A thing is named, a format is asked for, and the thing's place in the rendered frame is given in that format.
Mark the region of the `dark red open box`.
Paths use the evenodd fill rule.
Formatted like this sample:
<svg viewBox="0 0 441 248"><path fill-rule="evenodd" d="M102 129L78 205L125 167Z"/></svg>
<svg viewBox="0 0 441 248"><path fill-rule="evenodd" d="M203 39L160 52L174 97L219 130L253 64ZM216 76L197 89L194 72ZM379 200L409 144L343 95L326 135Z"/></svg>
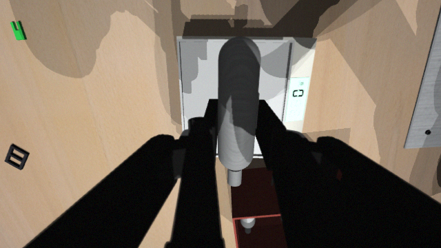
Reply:
<svg viewBox="0 0 441 248"><path fill-rule="evenodd" d="M241 185L231 186L236 248L287 248L272 173L266 167L242 169ZM238 220L246 218L256 218L250 234Z"/></svg>

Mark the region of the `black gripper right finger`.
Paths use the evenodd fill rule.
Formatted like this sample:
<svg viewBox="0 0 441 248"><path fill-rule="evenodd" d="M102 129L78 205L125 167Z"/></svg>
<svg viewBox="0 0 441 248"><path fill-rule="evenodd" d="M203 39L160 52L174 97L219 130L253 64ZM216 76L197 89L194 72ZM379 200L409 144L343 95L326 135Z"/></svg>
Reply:
<svg viewBox="0 0 441 248"><path fill-rule="evenodd" d="M287 130L263 99L255 136L287 248L441 248L441 203L348 144Z"/></svg>

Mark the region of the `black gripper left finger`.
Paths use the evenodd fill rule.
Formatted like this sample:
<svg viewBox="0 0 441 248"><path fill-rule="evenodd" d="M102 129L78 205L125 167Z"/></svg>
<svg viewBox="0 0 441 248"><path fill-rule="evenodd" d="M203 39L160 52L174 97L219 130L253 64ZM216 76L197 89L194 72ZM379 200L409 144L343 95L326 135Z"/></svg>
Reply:
<svg viewBox="0 0 441 248"><path fill-rule="evenodd" d="M218 99L179 139L153 136L23 248L139 248L181 178L164 248L225 248L216 182Z"/></svg>

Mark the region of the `green u-shaped clip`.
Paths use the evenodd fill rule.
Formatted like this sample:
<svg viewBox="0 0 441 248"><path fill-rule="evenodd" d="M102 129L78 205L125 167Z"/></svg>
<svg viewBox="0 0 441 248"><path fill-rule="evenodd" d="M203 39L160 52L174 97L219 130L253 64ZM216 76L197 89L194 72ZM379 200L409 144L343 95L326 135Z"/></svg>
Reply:
<svg viewBox="0 0 441 248"><path fill-rule="evenodd" d="M21 25L21 22L17 21L17 26L18 26L19 30L17 30L15 22L10 22L10 24L12 26L16 40L27 40L27 38L25 36L25 32L23 30L23 26Z"/></svg>

